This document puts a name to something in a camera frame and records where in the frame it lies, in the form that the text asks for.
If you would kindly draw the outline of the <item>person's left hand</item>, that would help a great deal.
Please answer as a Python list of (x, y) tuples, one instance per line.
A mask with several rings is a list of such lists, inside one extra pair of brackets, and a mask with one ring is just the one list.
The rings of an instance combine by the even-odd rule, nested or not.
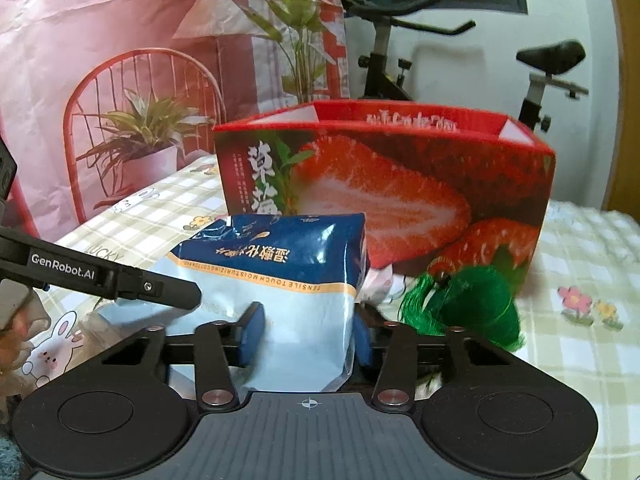
[(21, 369), (32, 353), (32, 338), (50, 327), (40, 297), (30, 287), (1, 280), (1, 421), (9, 419), (8, 399), (27, 390)]

